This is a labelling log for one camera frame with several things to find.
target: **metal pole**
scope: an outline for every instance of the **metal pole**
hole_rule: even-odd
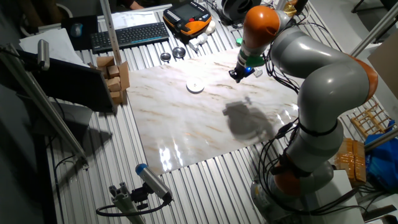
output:
[[[376,147],[390,141],[391,139],[395,138],[398,136],[398,128],[395,128],[386,134],[383,134],[382,136],[378,137],[377,139],[371,141],[370,143],[367,143],[365,145],[365,152],[369,152],[372,149],[375,149]]]
[[[376,36],[382,32],[398,15],[398,2],[387,12],[387,14],[380,20],[379,23],[370,31],[369,35],[362,40],[358,46],[350,53],[351,56],[357,57],[371,42]]]
[[[120,57],[120,49],[118,44],[118,38],[116,37],[116,32],[114,31],[113,20],[111,8],[109,7],[108,0],[99,0],[102,7],[102,12],[104,13],[106,27],[108,28],[109,39],[111,40],[112,50],[116,65],[122,64],[122,58]]]
[[[15,48],[11,45],[7,46],[7,50],[14,54],[18,54]],[[59,136],[61,136],[61,138],[67,143],[75,155],[86,159],[86,154],[83,148],[81,148],[79,142],[69,130],[68,126],[65,124],[65,122],[63,122],[57,110],[55,110],[55,108],[49,102],[49,99],[33,75],[30,72],[25,71],[25,68],[19,58],[2,53],[0,54],[0,60],[4,62],[12,75],[21,84],[26,93],[32,98],[39,110],[41,110],[50,124],[55,128],[56,132],[58,132]]]
[[[286,3],[287,3],[287,0],[279,0],[278,5],[276,5],[275,10],[283,11]]]

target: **keyboard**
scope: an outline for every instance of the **keyboard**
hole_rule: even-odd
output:
[[[107,52],[112,50],[108,32],[91,34],[93,52]],[[169,39],[166,26],[163,22],[144,24],[116,30],[119,48],[137,47],[155,42],[163,42]]]

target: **marble surface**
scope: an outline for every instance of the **marble surface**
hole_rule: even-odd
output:
[[[297,117],[297,95],[265,71],[240,83],[229,76],[238,51],[130,73],[129,104],[156,174],[265,141]],[[187,90],[192,77],[204,82],[201,93]]]

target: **orange device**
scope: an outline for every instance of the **orange device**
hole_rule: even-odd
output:
[[[194,37],[207,28],[211,14],[203,6],[186,1],[173,5],[163,12],[163,20],[181,34]]]

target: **blue cap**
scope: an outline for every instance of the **blue cap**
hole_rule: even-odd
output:
[[[136,173],[139,175],[146,167],[148,167],[147,164],[138,164],[136,166]]]

